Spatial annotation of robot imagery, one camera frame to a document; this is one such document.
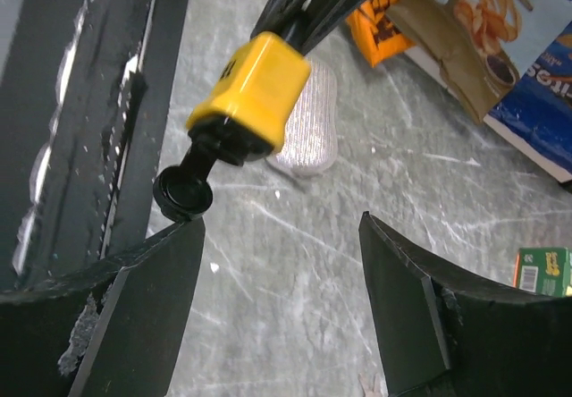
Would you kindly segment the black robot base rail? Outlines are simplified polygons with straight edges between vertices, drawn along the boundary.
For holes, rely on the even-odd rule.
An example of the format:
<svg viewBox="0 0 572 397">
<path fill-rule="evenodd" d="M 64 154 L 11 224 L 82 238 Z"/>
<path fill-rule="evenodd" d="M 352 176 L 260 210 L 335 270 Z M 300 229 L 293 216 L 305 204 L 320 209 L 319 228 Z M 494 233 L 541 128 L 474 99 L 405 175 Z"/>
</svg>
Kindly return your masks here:
<svg viewBox="0 0 572 397">
<path fill-rule="evenodd" d="M 189 0 L 1 0 L 1 287 L 145 239 Z"/>
</svg>

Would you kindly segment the yellow black padlock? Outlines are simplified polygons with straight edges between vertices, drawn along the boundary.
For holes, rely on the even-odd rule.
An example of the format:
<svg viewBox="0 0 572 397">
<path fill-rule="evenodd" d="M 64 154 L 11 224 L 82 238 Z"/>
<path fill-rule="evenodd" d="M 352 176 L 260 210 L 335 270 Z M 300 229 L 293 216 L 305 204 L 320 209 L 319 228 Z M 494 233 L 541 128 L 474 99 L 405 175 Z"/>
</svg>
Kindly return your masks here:
<svg viewBox="0 0 572 397">
<path fill-rule="evenodd" d="M 189 150 L 153 185 L 166 218 L 188 222 L 210 208 L 214 195 L 207 178 L 216 162 L 242 166 L 282 149 L 285 126 L 311 72 L 301 52 L 306 26 L 307 16 L 298 13 L 279 33 L 256 35 L 193 109 L 186 122 Z"/>
</svg>

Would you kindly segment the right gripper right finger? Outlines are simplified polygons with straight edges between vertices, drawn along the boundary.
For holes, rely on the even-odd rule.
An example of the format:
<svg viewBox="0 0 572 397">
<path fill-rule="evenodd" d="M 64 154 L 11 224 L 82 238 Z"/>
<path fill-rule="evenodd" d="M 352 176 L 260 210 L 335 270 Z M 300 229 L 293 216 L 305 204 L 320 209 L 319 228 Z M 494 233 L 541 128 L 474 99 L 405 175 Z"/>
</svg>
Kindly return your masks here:
<svg viewBox="0 0 572 397">
<path fill-rule="evenodd" d="M 369 213 L 359 239 L 390 395 L 570 395 L 570 299 L 476 275 Z"/>
</svg>

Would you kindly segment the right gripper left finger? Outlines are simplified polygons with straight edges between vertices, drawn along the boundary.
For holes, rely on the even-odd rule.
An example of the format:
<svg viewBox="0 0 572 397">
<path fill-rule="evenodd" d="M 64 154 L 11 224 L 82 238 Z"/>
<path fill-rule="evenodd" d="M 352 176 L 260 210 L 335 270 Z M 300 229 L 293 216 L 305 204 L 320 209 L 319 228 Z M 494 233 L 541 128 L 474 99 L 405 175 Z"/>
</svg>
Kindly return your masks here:
<svg viewBox="0 0 572 397">
<path fill-rule="evenodd" d="M 189 317 L 202 220 L 1 295 L 4 396 L 164 396 Z"/>
</svg>

